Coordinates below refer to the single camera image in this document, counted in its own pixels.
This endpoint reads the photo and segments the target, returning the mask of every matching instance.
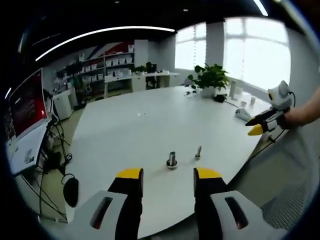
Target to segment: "monitor screen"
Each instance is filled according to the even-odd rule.
[[[9,98],[16,136],[47,117],[42,88],[42,69],[21,83]]]

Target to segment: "white round table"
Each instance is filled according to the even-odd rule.
[[[108,190],[116,174],[143,168],[143,212],[138,237],[165,230],[194,213],[195,167],[211,168],[228,184],[245,164],[260,137],[235,117],[236,107],[199,95],[186,97],[178,86],[129,93],[89,103],[76,127],[66,167],[79,180],[80,206]],[[258,114],[269,107],[255,104]],[[194,160],[199,146],[201,158]],[[169,153],[178,167],[169,170]],[[74,208],[65,205],[67,219]]]

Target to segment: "window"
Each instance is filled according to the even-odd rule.
[[[205,66],[207,25],[200,23],[179,30],[175,35],[176,69],[193,70],[196,65]]]
[[[281,22],[236,17],[225,20],[223,67],[229,76],[264,91],[282,80],[289,84],[291,55]]]

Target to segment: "white flower pot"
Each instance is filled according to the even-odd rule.
[[[216,95],[216,91],[217,89],[213,86],[210,87],[205,87],[204,89],[202,89],[201,91],[201,97],[203,98],[212,98]]]

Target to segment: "human arm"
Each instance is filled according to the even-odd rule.
[[[292,108],[285,114],[290,126],[303,126],[320,118],[320,87],[303,106]]]

